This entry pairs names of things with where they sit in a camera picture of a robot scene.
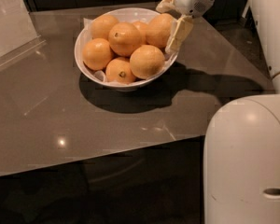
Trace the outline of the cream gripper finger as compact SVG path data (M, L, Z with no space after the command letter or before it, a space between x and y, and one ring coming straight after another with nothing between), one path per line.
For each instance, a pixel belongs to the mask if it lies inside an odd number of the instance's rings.
M182 15L178 20L174 20L171 25L170 36L165 47L167 54L179 52L181 45L193 29L193 18Z
M175 0L161 0L156 6L156 10L160 13L165 13L174 9Z

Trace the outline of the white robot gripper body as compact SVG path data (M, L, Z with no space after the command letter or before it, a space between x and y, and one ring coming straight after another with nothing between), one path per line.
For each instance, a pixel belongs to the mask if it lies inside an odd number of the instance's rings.
M214 0L175 0L174 4L180 14L198 18L214 4Z

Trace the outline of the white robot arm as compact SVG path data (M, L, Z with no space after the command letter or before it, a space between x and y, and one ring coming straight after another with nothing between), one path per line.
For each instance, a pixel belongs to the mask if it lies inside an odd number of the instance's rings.
M280 0L248 0L272 78L269 95L212 117L203 147L204 224L280 224Z

